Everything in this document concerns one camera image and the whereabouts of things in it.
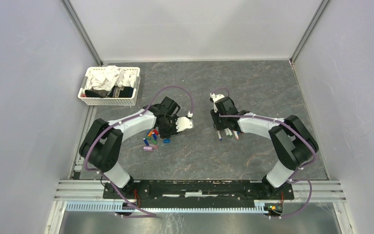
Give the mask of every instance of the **laundry basket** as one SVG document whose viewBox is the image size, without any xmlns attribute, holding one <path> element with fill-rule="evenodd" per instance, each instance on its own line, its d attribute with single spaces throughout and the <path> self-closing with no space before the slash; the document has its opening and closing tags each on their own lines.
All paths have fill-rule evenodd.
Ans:
<svg viewBox="0 0 374 234">
<path fill-rule="evenodd" d="M 81 99 L 89 106 L 135 106 L 137 101 L 138 90 L 140 87 L 140 68 L 139 67 L 119 67 L 124 70 L 135 70 L 137 78 L 135 80 L 134 91 L 132 97 L 82 97 L 84 93 L 85 84 L 87 83 L 88 74 L 91 71 L 101 71 L 105 70 L 106 67 L 90 67 L 85 73 L 84 80 L 82 81 L 81 88 L 79 89 L 78 98 Z"/>
</svg>

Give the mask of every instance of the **white cloth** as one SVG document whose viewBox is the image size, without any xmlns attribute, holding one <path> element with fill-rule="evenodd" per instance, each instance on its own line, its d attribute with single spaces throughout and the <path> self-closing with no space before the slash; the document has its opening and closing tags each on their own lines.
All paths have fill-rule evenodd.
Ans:
<svg viewBox="0 0 374 234">
<path fill-rule="evenodd" d="M 104 70 L 91 70 L 87 74 L 85 90 L 107 90 L 118 85 L 118 87 L 134 88 L 137 75 L 134 70 L 126 70 L 117 66 L 107 66 Z"/>
</svg>

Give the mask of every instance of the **pink object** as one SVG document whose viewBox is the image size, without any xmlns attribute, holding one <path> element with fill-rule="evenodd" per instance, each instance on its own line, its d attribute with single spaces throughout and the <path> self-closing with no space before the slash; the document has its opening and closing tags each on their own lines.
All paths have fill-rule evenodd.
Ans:
<svg viewBox="0 0 374 234">
<path fill-rule="evenodd" d="M 144 151 L 153 151 L 153 147 L 152 146 L 144 146 Z"/>
</svg>

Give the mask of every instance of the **plastic basket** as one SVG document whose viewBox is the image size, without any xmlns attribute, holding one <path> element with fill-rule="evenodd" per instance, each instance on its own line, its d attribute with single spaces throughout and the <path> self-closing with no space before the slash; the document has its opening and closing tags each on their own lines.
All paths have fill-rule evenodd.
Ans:
<svg viewBox="0 0 374 234">
<path fill-rule="evenodd" d="M 134 92 L 132 97 L 81 97 L 81 94 L 84 92 L 85 84 L 87 83 L 88 73 L 94 70 L 105 70 L 105 67 L 90 67 L 85 73 L 84 80 L 82 81 L 81 88 L 79 89 L 78 98 L 81 99 L 89 106 L 135 106 L 137 101 L 138 90 L 140 87 L 140 68 L 139 67 L 120 67 L 126 70 L 135 70 L 137 78 L 135 80 Z"/>
</svg>

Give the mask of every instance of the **gray floor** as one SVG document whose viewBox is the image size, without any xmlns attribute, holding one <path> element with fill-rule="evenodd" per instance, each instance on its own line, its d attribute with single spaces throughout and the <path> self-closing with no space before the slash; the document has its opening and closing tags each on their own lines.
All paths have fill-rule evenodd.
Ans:
<svg viewBox="0 0 374 234">
<path fill-rule="evenodd" d="M 141 85 L 134 107 L 99 106 L 95 118 L 118 119 L 147 105 L 166 85 L 180 85 L 192 92 L 195 102 L 194 129 L 159 141 L 159 149 L 144 152 L 139 133 L 121 146 L 119 162 L 134 179 L 261 179 L 274 166 L 277 155 L 270 140 L 251 134 L 240 139 L 223 137 L 219 141 L 210 116 L 209 94 L 226 87 L 239 110 L 268 117 L 297 115 L 312 132 L 298 83 L 287 61 L 206 61 L 122 63 L 118 66 L 141 68 Z M 179 89 L 168 89 L 158 96 L 174 99 L 190 109 L 188 96 Z M 99 178 L 82 172 L 81 179 Z M 326 179 L 321 160 L 305 168 L 296 178 Z"/>
<path fill-rule="evenodd" d="M 285 204 L 291 213 L 301 204 Z M 110 212 L 65 212 L 60 234 L 340 234 L 331 203 L 309 204 L 296 216 L 268 220 L 261 214 L 161 213 L 121 219 Z"/>
</svg>

